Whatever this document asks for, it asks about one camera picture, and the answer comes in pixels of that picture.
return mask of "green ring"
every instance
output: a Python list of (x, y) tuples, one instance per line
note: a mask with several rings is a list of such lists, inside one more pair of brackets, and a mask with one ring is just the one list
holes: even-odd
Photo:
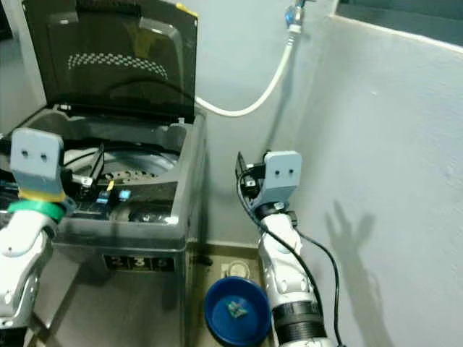
[(58, 205), (55, 205), (51, 202), (40, 201), (40, 200), (21, 200), (21, 201), (12, 203), (8, 207), (9, 213), (13, 213), (17, 211), (25, 211), (25, 210), (36, 211), (36, 212), (42, 213), (56, 220), (57, 222), (59, 222), (66, 214), (64, 212), (64, 209), (60, 208)]

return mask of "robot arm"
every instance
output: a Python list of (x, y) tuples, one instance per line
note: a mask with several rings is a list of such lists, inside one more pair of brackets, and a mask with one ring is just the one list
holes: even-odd
[(39, 278), (51, 257), (59, 221), (74, 208), (61, 185), (60, 137), (18, 129), (12, 137), (10, 167), (20, 200), (0, 230), (0, 346), (23, 346), (38, 292)]
[[(300, 155), (288, 151), (269, 152), (264, 163), (250, 166), (245, 165), (239, 154), (236, 168), (245, 208), (298, 255), (302, 242), (294, 229), (293, 213), (286, 209), (299, 184), (301, 165)], [(275, 346), (332, 347), (316, 284), (308, 278), (298, 259), (268, 232), (259, 241), (259, 255), (273, 314)]]

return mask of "blue plastic bowl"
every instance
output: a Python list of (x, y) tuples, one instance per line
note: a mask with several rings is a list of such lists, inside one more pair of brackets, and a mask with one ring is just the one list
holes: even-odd
[[(228, 308), (231, 302), (246, 314), (233, 317)], [(223, 278), (211, 286), (205, 297), (204, 315), (214, 338), (225, 346), (256, 346), (266, 338), (271, 325), (266, 293), (241, 277)]]

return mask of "top-load washing machine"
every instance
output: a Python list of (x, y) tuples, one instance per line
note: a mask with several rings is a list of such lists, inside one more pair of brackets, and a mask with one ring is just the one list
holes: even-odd
[[(80, 267), (44, 317), (54, 343), (187, 346), (205, 163), (197, 17), (157, 0), (24, 0), (23, 9), (47, 106), (20, 127), (62, 136), (62, 180), (77, 204), (54, 239)], [(17, 186), (2, 163), (3, 225)], [(47, 290), (41, 306), (53, 300)]]

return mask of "tinted glass lid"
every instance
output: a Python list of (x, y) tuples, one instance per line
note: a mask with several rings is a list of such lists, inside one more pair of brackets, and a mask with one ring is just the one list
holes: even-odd
[(49, 106), (194, 119), (197, 18), (158, 0), (24, 0)]

